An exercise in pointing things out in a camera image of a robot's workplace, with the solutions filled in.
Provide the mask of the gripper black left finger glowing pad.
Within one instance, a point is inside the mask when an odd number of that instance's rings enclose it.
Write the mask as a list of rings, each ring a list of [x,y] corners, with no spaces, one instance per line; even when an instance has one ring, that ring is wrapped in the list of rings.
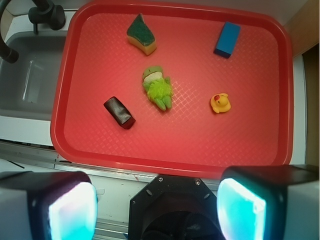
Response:
[[[2,240],[91,240],[97,216],[97,192],[82,171],[0,174]]]

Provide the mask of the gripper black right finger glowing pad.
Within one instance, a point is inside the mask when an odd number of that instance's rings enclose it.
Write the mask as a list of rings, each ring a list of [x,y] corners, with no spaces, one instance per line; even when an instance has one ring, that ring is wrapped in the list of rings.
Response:
[[[217,215],[227,240],[318,240],[317,166],[231,166],[217,190]]]

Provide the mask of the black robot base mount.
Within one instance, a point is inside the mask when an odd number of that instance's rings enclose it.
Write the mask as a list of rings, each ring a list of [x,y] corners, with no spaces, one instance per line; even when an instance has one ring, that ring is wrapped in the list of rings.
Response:
[[[158,175],[129,204],[130,240],[223,240],[217,197],[199,178]]]

